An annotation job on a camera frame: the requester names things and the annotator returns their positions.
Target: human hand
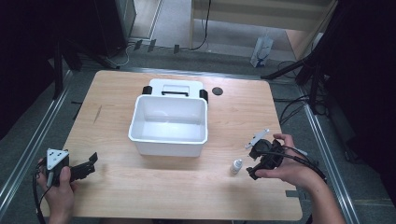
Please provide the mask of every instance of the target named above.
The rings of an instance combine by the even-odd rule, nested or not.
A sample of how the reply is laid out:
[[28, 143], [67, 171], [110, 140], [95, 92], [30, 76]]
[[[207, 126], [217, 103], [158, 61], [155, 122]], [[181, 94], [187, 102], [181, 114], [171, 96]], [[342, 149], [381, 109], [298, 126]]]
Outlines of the human hand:
[[[70, 176], [70, 167], [65, 166], [59, 177], [59, 187], [51, 187], [45, 195], [49, 204], [49, 224], [69, 223], [73, 216], [74, 191], [77, 189], [77, 185], [70, 184]], [[48, 189], [47, 178], [44, 174], [39, 174], [37, 183], [44, 191]]]
[[[294, 147], [293, 138], [289, 134], [276, 133], [274, 134], [274, 138], [283, 140], [283, 146], [285, 147]], [[293, 157], [302, 157], [293, 150], [286, 149], [285, 153]], [[279, 178], [303, 189], [310, 188], [312, 184], [318, 183], [318, 181], [320, 183], [323, 182], [315, 171], [290, 158], [284, 158], [280, 166], [274, 170], [258, 170], [255, 175], [264, 178]]]

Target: cable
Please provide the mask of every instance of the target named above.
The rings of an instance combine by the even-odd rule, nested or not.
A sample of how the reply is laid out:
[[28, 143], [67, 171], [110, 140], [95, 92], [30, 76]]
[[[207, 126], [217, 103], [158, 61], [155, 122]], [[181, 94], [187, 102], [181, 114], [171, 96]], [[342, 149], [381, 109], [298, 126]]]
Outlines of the cable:
[[291, 111], [290, 114], [289, 114], [287, 117], [285, 117], [284, 119], [282, 119], [282, 120], [279, 122], [279, 124], [280, 124], [280, 125], [285, 124], [286, 121], [288, 121], [289, 119], [291, 119], [294, 115], [298, 114], [298, 112], [300, 112], [300, 111], [303, 109], [303, 107], [304, 107], [305, 105], [306, 105], [306, 104], [300, 105], [299, 107], [297, 107], [296, 109], [294, 109], [293, 111]]
[[300, 156], [302, 156], [305, 160], [310, 161], [311, 163], [315, 164], [314, 162], [311, 161], [311, 159], [308, 156], [305, 156], [304, 153], [302, 153], [299, 149], [295, 148], [295, 147], [287, 147], [287, 146], [282, 146], [285, 149], [290, 149], [293, 152], [299, 154]]
[[284, 123], [286, 122], [286, 120], [290, 119], [292, 116], [294, 116], [295, 114], [297, 114], [299, 111], [295, 112], [292, 116], [287, 116], [287, 119], [286, 119], [285, 121], [282, 121], [282, 120], [283, 120], [283, 116], [285, 115], [285, 112], [286, 112], [286, 110], [288, 109], [288, 107], [291, 106], [292, 104], [296, 103], [296, 102], [300, 102], [300, 101], [305, 101], [305, 102], [306, 102], [306, 100], [308, 100], [308, 99], [303, 99], [303, 98], [305, 98], [305, 97], [307, 97], [307, 96], [308, 96], [308, 95], [300, 96], [300, 97], [298, 97], [297, 99], [295, 99], [295, 100], [291, 101], [290, 103], [288, 103], [288, 104], [286, 105], [286, 107], [283, 109], [282, 114], [280, 115], [279, 123], [284, 124]]
[[[295, 63], [295, 61], [283, 61], [283, 62], [279, 63], [279, 64], [277, 65], [277, 71], [280, 71], [279, 66], [280, 66], [282, 63]], [[297, 77], [297, 74], [294, 72], [294, 70], [292, 70], [292, 72], [293, 72], [293, 74], [294, 74], [294, 77], [289, 77], [289, 76], [287, 76], [286, 74], [283, 75], [283, 76], [284, 76], [284, 77], [288, 77], [288, 78], [296, 78], [296, 77]]]
[[107, 59], [110, 63], [112, 63], [112, 64], [114, 64], [114, 65], [116, 65], [116, 66], [124, 66], [125, 64], [127, 64], [127, 63], [129, 62], [128, 48], [130, 48], [131, 46], [133, 46], [133, 45], [130, 45], [130, 46], [128, 46], [128, 47], [125, 49], [125, 54], [126, 54], [126, 56], [128, 57], [126, 63], [114, 63], [114, 62], [112, 62], [108, 57], [106, 57], [106, 59]]
[[306, 66], [307, 68], [310, 68], [310, 69], [314, 69], [317, 67], [317, 64], [311, 66], [310, 64], [306, 63], [307, 60], [308, 60], [307, 58], [301, 59], [301, 62], [303, 63], [304, 66]]
[[[202, 11], [202, 2], [203, 1], [200, 1], [200, 4], [201, 4], [201, 17], [203, 17], [204, 15], [204, 12]], [[201, 19], [201, 26], [202, 26], [202, 30], [203, 31], [205, 31], [206, 30], [206, 28], [205, 28], [205, 26], [204, 26], [204, 19]], [[209, 44], [206, 42], [206, 49], [205, 50], [207, 50], [209, 48]]]
[[294, 101], [295, 99], [273, 98], [273, 100], [274, 100], [274, 102], [285, 103], [285, 102], [291, 102], [291, 101]]
[[212, 4], [212, 0], [209, 0], [209, 7], [207, 8], [207, 14], [206, 14], [205, 38], [204, 38], [204, 41], [202, 42], [202, 44], [199, 47], [197, 47], [195, 49], [190, 49], [190, 50], [197, 50], [206, 42], [206, 38], [207, 38], [207, 21], [209, 20], [209, 12], [210, 12], [210, 5], [211, 4]]
[[282, 157], [284, 157], [284, 158], [289, 158], [289, 159], [292, 159], [292, 160], [294, 160], [294, 161], [297, 161], [297, 162], [299, 162], [300, 164], [305, 165], [306, 167], [308, 167], [308, 168], [310, 168], [311, 170], [315, 171], [315, 173], [317, 173], [317, 174], [320, 176], [320, 178], [322, 178], [322, 180], [323, 180], [325, 183], [327, 183], [327, 177], [326, 177], [326, 175], [323, 174], [323, 172], [321, 172], [321, 171], [319, 170], [319, 168], [318, 168], [315, 164], [313, 164], [311, 161], [302, 159], [302, 158], [300, 158], [300, 157], [291, 156], [291, 155], [288, 155], [288, 154], [285, 154], [285, 153], [279, 153], [279, 152], [264, 152], [263, 154], [275, 155], [275, 156], [282, 156]]
[[43, 213], [41, 211], [41, 201], [43, 200], [44, 196], [47, 194], [47, 192], [50, 190], [51, 187], [49, 187], [41, 196], [40, 200], [38, 200], [38, 194], [37, 194], [37, 179], [39, 178], [40, 175], [40, 167], [44, 164], [44, 160], [39, 162], [38, 165], [35, 167], [35, 173], [32, 174], [33, 180], [32, 180], [32, 187], [33, 187], [33, 196], [35, 198], [35, 209], [36, 209], [36, 215], [37, 219], [40, 222], [40, 224], [46, 224], [46, 221], [44, 219]]

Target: wooden table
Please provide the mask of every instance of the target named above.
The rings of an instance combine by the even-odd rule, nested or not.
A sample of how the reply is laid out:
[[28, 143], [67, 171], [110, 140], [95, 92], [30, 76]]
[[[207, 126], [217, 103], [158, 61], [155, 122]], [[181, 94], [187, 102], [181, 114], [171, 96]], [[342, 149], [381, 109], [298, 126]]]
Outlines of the wooden table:
[[[201, 81], [209, 93], [208, 141], [198, 158], [142, 156], [128, 138], [134, 103], [153, 78]], [[224, 93], [214, 95], [214, 87]], [[100, 71], [64, 148], [71, 165], [98, 153], [96, 172], [79, 182], [76, 217], [297, 220], [296, 190], [278, 179], [253, 180], [257, 161], [244, 148], [264, 128], [279, 133], [269, 84], [261, 80]], [[236, 159], [243, 170], [230, 174]], [[42, 205], [44, 214], [48, 205]]]
[[[206, 20], [209, 0], [191, 0], [190, 47], [194, 19]], [[297, 60], [324, 32], [336, 0], [212, 0], [209, 20], [286, 29]]]

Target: wrist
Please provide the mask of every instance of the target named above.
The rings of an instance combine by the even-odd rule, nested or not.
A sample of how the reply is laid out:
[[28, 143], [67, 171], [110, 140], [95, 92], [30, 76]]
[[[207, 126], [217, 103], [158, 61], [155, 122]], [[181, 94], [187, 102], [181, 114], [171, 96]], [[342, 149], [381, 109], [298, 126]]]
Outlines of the wrist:
[[51, 213], [49, 215], [49, 224], [68, 224], [72, 219], [72, 212], [63, 211], [59, 213]]
[[324, 180], [315, 171], [309, 169], [309, 172], [304, 174], [302, 178], [301, 187], [302, 189], [308, 191], [308, 193], [314, 193], [316, 189], [321, 189], [323, 187], [327, 188]]
[[322, 192], [325, 189], [328, 189], [328, 186], [318, 175], [316, 175], [306, 182], [306, 184], [303, 186], [303, 189], [310, 195], [314, 195]]

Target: white plastic bin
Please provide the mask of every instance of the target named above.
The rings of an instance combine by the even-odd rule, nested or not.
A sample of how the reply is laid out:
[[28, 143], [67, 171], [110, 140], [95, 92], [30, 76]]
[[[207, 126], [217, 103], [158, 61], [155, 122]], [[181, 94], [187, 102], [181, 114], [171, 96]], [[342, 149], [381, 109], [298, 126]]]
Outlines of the white plastic bin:
[[199, 157], [207, 140], [206, 100], [140, 95], [129, 138], [142, 155]]

